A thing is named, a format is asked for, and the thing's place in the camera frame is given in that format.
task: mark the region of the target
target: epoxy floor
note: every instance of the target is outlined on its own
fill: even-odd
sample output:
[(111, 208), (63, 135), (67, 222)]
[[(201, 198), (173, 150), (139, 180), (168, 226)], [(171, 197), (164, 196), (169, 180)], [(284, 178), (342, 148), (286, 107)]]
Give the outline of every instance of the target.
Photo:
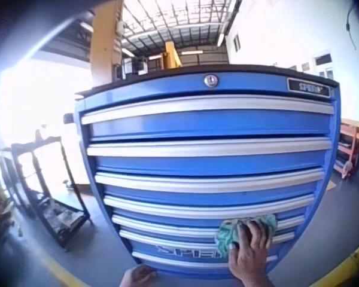
[[(359, 184), (341, 181), (334, 172), (337, 186), (326, 191), (313, 220), (288, 255), (270, 272), (276, 287), (305, 287), (323, 277), (359, 247)], [(61, 249), (37, 221), (26, 218), (22, 226), (32, 240), (51, 255), (63, 268), (90, 286), (118, 286), (123, 273), (134, 266), (132, 257), (117, 244), (94, 197), (83, 197), (94, 222), (89, 222), (68, 246)], [(21, 286), (38, 286), (44, 273), (24, 279)], [(50, 274), (43, 286), (61, 286)], [(235, 280), (194, 280), (160, 277), (152, 286), (241, 286)]]

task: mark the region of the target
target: yellow floor line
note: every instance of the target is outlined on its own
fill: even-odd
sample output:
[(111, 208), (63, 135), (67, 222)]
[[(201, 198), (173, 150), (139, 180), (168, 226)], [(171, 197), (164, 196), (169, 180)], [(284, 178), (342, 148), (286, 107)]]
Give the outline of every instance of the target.
[(346, 260), (340, 263), (334, 270), (315, 282), (310, 287), (339, 286), (344, 281), (359, 273), (359, 248)]
[(326, 191), (327, 191), (327, 190), (330, 190), (330, 189), (334, 188), (335, 186), (336, 186), (336, 184), (335, 184), (334, 182), (330, 181), (330, 182), (328, 183), (327, 188), (326, 188), (325, 190), (326, 190)]
[(28, 232), (27, 228), (22, 224), (21, 226), (22, 232), (25, 235), (26, 240), (32, 246), (33, 251), (40, 258), (40, 260), (44, 263), (50, 273), (52, 273), (56, 278), (58, 278), (64, 286), (69, 287), (89, 287), (89, 285), (85, 284), (79, 278), (75, 277), (72, 273), (70, 273), (67, 269), (62, 267), (52, 256), (48, 254), (48, 252), (40, 246), (40, 244), (35, 240), (30, 232)]

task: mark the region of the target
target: hand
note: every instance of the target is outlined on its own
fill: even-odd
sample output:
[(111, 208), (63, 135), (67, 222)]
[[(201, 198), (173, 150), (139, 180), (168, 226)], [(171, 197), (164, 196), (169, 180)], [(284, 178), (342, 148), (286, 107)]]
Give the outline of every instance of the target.
[(156, 272), (146, 265), (127, 270), (122, 278), (120, 287), (148, 287), (156, 277)]
[[(251, 233), (251, 242), (247, 236)], [(251, 221), (247, 228), (238, 225), (239, 250), (233, 244), (229, 252), (229, 269), (246, 287), (272, 286), (265, 273), (267, 250), (270, 248), (271, 236), (266, 234), (262, 223)]]

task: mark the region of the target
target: speedy logo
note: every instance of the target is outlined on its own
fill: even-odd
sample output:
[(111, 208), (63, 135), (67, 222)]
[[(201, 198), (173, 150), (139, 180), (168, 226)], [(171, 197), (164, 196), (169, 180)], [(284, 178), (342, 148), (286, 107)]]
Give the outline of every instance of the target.
[(158, 252), (166, 255), (192, 258), (221, 258), (221, 254), (216, 249), (181, 249), (170, 248), (156, 245)]

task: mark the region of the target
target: cleaning rag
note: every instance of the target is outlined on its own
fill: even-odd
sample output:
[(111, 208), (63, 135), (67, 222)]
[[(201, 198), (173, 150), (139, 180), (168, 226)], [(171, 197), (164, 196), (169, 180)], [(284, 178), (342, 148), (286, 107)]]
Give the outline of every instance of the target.
[(223, 258), (229, 255), (229, 245), (232, 243), (239, 244), (238, 224), (239, 222), (246, 224), (250, 221), (260, 221), (272, 237), (277, 227), (277, 221), (274, 214), (263, 215), (253, 218), (230, 219), (222, 222), (215, 235), (215, 242), (218, 250)]

